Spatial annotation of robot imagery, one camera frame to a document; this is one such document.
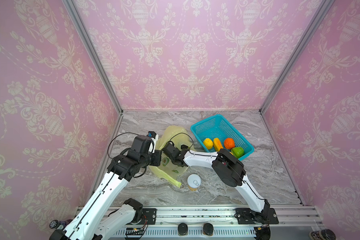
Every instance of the marble tabletop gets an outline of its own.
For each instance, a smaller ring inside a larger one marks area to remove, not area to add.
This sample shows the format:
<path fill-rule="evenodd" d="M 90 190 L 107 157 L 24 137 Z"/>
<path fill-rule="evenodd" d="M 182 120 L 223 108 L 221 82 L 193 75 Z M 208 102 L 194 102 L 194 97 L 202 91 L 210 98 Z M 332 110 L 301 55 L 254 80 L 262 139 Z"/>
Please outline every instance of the marble tabletop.
<path fill-rule="evenodd" d="M 119 133 L 135 132 L 146 135 L 155 131 L 161 136 L 170 125 L 187 129 L 197 151 L 204 151 L 192 134 L 190 127 L 215 114 L 223 115 L 254 146 L 254 152 L 242 163 L 253 186 L 270 204 L 298 204 L 295 192 L 283 162 L 276 151 L 258 110 L 243 111 L 125 111 Z M 124 134 L 115 140 L 111 156 L 130 147 L 134 136 Z M 197 191 L 187 186 L 187 178 L 197 174 L 202 184 Z M 232 187 L 225 185 L 212 169 L 189 167 L 178 177 L 182 187 L 177 188 L 165 179 L 159 179 L 149 169 L 144 176 L 132 179 L 114 200 L 112 206 L 120 206 L 129 198 L 144 205 L 203 205 L 245 204 L 245 200 Z"/>

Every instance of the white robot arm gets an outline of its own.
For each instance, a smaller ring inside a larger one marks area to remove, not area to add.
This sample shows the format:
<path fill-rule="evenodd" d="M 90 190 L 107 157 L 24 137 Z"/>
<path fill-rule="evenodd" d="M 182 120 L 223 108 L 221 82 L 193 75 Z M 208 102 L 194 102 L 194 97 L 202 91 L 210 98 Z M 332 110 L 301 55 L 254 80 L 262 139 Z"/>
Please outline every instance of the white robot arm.
<path fill-rule="evenodd" d="M 116 196 L 140 168 L 160 165 L 162 152 L 178 166 L 212 168 L 226 185 L 235 187 L 243 196 L 252 210 L 254 220 L 260 223 L 267 222 L 268 201 L 254 189 L 248 180 L 243 164 L 229 151 L 221 149 L 219 152 L 211 153 L 196 152 L 186 146 L 179 150 L 171 142 L 168 142 L 162 151 L 155 151 L 154 146 L 157 140 L 158 135 L 155 132 L 149 132 L 147 136 L 135 137 L 130 148 L 112 159 L 101 184 L 80 214 L 64 229 L 55 230 L 49 240 L 108 240 L 125 224 L 139 222 L 142 219 L 143 205 L 134 199 L 125 201 L 117 212 L 104 221 L 101 222 L 101 219 Z"/>
<path fill-rule="evenodd" d="M 188 148 L 177 149 L 168 142 L 162 149 L 163 153 L 178 166 L 201 166 L 212 168 L 220 179 L 228 186 L 234 187 L 247 202 L 257 222 L 265 223 L 268 218 L 269 203 L 260 196 L 250 183 L 244 165 L 228 150 L 219 152 L 196 152 Z"/>
<path fill-rule="evenodd" d="M 159 166 L 162 151 L 154 147 L 158 135 L 149 132 L 147 136 L 135 137 L 132 146 L 114 157 L 108 166 L 99 187 L 87 204 L 64 229 L 55 230 L 50 240 L 107 240 L 117 230 L 130 222 L 139 222 L 143 205 L 134 199 L 128 199 L 121 208 L 101 222 L 113 200 L 140 168 L 148 165 Z"/>
<path fill-rule="evenodd" d="M 212 162 L 217 156 L 217 152 L 189 150 L 184 156 L 184 162 L 190 167 L 201 166 L 213 169 Z M 261 212 L 264 209 L 265 199 L 256 191 L 246 174 L 243 176 L 243 184 L 235 186 L 235 189 L 243 196 L 251 210 Z"/>

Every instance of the black knob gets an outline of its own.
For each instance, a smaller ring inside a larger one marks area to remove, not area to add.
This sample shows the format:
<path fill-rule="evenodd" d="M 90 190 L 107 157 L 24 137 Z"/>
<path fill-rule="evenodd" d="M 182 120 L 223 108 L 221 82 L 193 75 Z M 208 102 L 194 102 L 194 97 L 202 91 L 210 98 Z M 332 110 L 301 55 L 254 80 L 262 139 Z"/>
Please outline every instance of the black knob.
<path fill-rule="evenodd" d="M 59 226 L 59 221 L 58 220 L 53 220 L 50 224 L 49 224 L 49 228 L 54 229 L 54 228 L 58 228 Z"/>
<path fill-rule="evenodd" d="M 203 233 L 208 236 L 213 235 L 213 225 L 211 223 L 206 223 L 203 226 Z"/>
<path fill-rule="evenodd" d="M 179 235 L 186 235 L 188 233 L 188 226 L 185 223 L 180 223 L 177 227 Z"/>

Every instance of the plastic basket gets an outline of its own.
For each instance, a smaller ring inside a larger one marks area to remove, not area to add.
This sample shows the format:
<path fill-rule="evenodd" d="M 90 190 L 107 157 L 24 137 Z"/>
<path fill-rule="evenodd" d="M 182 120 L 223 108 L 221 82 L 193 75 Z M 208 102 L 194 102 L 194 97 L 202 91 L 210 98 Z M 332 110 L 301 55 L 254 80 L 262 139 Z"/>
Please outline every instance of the plastic basket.
<path fill-rule="evenodd" d="M 203 144 L 203 141 L 206 138 L 210 138 L 213 141 L 215 137 L 220 139 L 222 145 L 224 145 L 224 140 L 227 137 L 230 137 L 235 141 L 236 147 L 242 147 L 245 154 L 239 158 L 240 161 L 245 159 L 254 151 L 253 146 L 248 142 L 248 140 L 246 140 L 245 137 L 220 114 L 211 116 L 193 124 L 191 126 L 191 131 L 206 152 L 216 152 L 214 147 L 208 150 Z"/>

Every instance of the wall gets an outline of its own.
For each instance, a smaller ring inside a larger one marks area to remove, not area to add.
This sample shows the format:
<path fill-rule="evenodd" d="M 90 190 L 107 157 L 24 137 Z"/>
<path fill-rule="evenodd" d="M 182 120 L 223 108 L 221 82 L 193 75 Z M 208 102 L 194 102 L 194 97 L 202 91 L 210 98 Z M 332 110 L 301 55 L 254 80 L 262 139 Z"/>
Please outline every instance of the wall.
<path fill-rule="evenodd" d="M 0 1 L 0 240 L 83 205 L 116 113 L 61 1 Z"/>
<path fill-rule="evenodd" d="M 259 109 L 321 0 L 75 0 L 123 109 Z"/>
<path fill-rule="evenodd" d="M 360 239 L 360 0 L 334 2 L 265 118 L 303 198 Z"/>

